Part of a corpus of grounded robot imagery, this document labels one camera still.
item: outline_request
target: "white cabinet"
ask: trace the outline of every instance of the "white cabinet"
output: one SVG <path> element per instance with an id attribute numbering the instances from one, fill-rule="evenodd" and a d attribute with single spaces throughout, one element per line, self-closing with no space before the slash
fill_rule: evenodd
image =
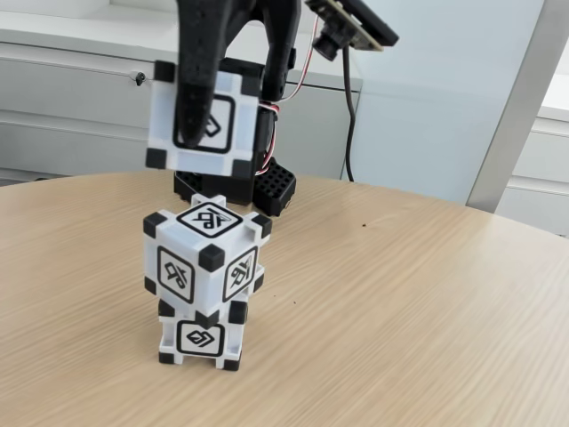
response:
<path id="1" fill-rule="evenodd" d="M 0 81 L 0 168 L 144 169 L 151 62 L 0 44 Z M 296 173 L 340 178 L 348 128 L 343 91 L 304 87 L 282 108 L 276 158 Z"/>
<path id="2" fill-rule="evenodd" d="M 569 123 L 536 120 L 496 213 L 569 236 Z"/>
<path id="3" fill-rule="evenodd" d="M 108 0 L 0 0 L 0 11 L 83 18 Z"/>

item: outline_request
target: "black plastic part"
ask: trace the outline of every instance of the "black plastic part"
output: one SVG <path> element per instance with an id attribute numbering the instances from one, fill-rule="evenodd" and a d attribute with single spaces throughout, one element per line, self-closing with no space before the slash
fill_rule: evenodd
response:
<path id="1" fill-rule="evenodd" d="M 180 48 L 176 117 L 186 148 L 202 140 L 212 109 L 225 32 L 237 0 L 178 0 Z"/>
<path id="2" fill-rule="evenodd" d="M 220 312 L 217 310 L 210 317 L 207 317 L 199 311 L 196 311 L 195 322 L 205 330 L 211 329 L 220 322 Z"/>
<path id="3" fill-rule="evenodd" d="M 285 92 L 291 50 L 301 19 L 301 0 L 258 0 L 268 39 L 262 99 L 280 101 Z"/>
<path id="4" fill-rule="evenodd" d="M 174 364 L 174 355 L 171 353 L 158 353 L 158 361 L 166 365 Z"/>
<path id="5" fill-rule="evenodd" d="M 260 278 L 255 280 L 255 286 L 252 289 L 253 293 L 257 292 L 263 286 L 264 281 L 265 281 L 265 275 L 264 274 Z"/>
<path id="6" fill-rule="evenodd" d="M 213 273 L 223 267 L 225 251 L 216 245 L 208 245 L 200 251 L 197 258 L 197 263 L 202 269 Z"/>
<path id="7" fill-rule="evenodd" d="M 188 172 L 174 174 L 174 193 L 182 200 L 191 202 L 196 193 L 206 197 L 218 194 L 225 196 L 229 203 L 249 205 L 252 202 L 252 181 L 215 175 L 198 175 Z"/>
<path id="8" fill-rule="evenodd" d="M 151 294 L 156 295 L 156 283 L 149 278 L 144 278 L 144 288 L 149 291 Z"/>
<path id="9" fill-rule="evenodd" d="M 306 4 L 325 22 L 313 46 L 328 60 L 334 60 L 338 51 L 349 45 L 358 50 L 373 51 L 378 50 L 377 44 L 393 46 L 399 39 L 360 0 L 307 0 Z"/>
<path id="10" fill-rule="evenodd" d="M 153 169 L 165 169 L 168 152 L 165 149 L 147 149 L 146 167 Z"/>
<path id="11" fill-rule="evenodd" d="M 248 306 L 243 301 L 232 301 L 229 305 L 228 322 L 233 325 L 244 325 L 247 321 Z"/>
<path id="12" fill-rule="evenodd" d="M 157 60 L 154 63 L 154 79 L 159 82 L 174 83 L 176 79 L 176 64 Z"/>
<path id="13" fill-rule="evenodd" d="M 151 238 L 156 238 L 156 227 L 168 218 L 158 212 L 154 212 L 147 216 L 143 221 L 144 234 Z"/>
<path id="14" fill-rule="evenodd" d="M 267 218 L 265 215 L 257 215 L 255 216 L 252 221 L 255 224 L 259 224 L 262 227 L 262 232 L 260 233 L 260 238 L 265 238 L 266 236 L 270 236 L 270 232 L 273 230 L 273 222 L 270 218 Z"/>
<path id="15" fill-rule="evenodd" d="M 176 309 L 168 302 L 160 300 L 158 303 L 158 316 L 163 318 L 173 318 L 176 316 Z"/>
<path id="16" fill-rule="evenodd" d="M 362 23 L 364 30 L 382 46 L 395 46 L 399 41 L 397 33 L 361 0 L 339 0 L 339 2 L 344 10 L 354 15 Z"/>
<path id="17" fill-rule="evenodd" d="M 252 202 L 268 216 L 280 216 L 296 190 L 296 178 L 273 157 L 266 173 L 255 180 Z"/>
<path id="18" fill-rule="evenodd" d="M 223 370 L 237 372 L 241 366 L 241 354 L 239 354 L 239 360 L 224 360 Z"/>

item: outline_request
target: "round table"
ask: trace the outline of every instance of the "round table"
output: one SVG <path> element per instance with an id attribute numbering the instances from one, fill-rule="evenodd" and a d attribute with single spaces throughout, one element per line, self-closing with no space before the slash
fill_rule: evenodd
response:
<path id="1" fill-rule="evenodd" d="M 158 363 L 142 219 L 186 208 L 170 172 L 0 189 L 0 425 L 568 425 L 569 241 L 301 178 L 230 373 Z"/>

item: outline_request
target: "black corner cap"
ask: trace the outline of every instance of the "black corner cap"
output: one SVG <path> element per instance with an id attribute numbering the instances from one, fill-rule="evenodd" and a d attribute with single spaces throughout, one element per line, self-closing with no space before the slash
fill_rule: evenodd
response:
<path id="1" fill-rule="evenodd" d="M 158 353 L 158 361 L 166 365 L 173 365 L 174 355 L 170 353 Z"/>
<path id="2" fill-rule="evenodd" d="M 252 162 L 248 162 L 247 160 L 234 160 L 231 176 L 238 180 L 250 180 L 252 178 Z"/>
<path id="3" fill-rule="evenodd" d="M 176 310 L 168 302 L 160 300 L 158 303 L 158 316 L 163 318 L 173 318 L 176 316 Z"/>
<path id="4" fill-rule="evenodd" d="M 156 295 L 156 283 L 149 278 L 144 278 L 144 288 L 151 294 Z"/>
<path id="5" fill-rule="evenodd" d="M 263 286 L 263 282 L 265 281 L 265 275 L 263 274 L 260 278 L 258 278 L 257 280 L 255 280 L 255 286 L 252 289 L 252 291 L 255 293 L 257 292 L 261 286 Z"/>
<path id="6" fill-rule="evenodd" d="M 197 263 L 202 269 L 213 273 L 223 267 L 225 251 L 216 245 L 206 246 L 200 251 Z"/>
<path id="7" fill-rule="evenodd" d="M 265 238 L 266 236 L 270 236 L 270 232 L 273 230 L 273 222 L 270 218 L 267 218 L 265 215 L 257 215 L 255 216 L 252 221 L 255 224 L 259 224 L 262 227 L 262 232 L 260 234 L 260 238 Z"/>
<path id="8" fill-rule="evenodd" d="M 241 358 L 239 358 L 239 360 L 224 360 L 223 370 L 229 372 L 237 372 L 239 370 L 240 365 L 241 365 Z"/>
<path id="9" fill-rule="evenodd" d="M 154 79 L 159 82 L 174 83 L 176 79 L 176 65 L 171 62 L 157 60 L 154 63 Z"/>
<path id="10" fill-rule="evenodd" d="M 147 216 L 144 219 L 144 234 L 151 238 L 156 238 L 156 227 L 160 225 L 162 222 L 166 221 L 168 218 L 161 215 L 158 212 L 154 212 L 153 214 Z"/>
<path id="11" fill-rule="evenodd" d="M 244 325 L 247 321 L 248 305 L 244 301 L 232 301 L 229 305 L 228 322 L 233 325 Z"/>
<path id="12" fill-rule="evenodd" d="M 165 149 L 147 149 L 146 167 L 152 169 L 165 169 L 168 152 Z"/>
<path id="13" fill-rule="evenodd" d="M 220 322 L 220 311 L 217 310 L 209 318 L 204 316 L 199 311 L 196 311 L 196 324 L 207 330 Z"/>

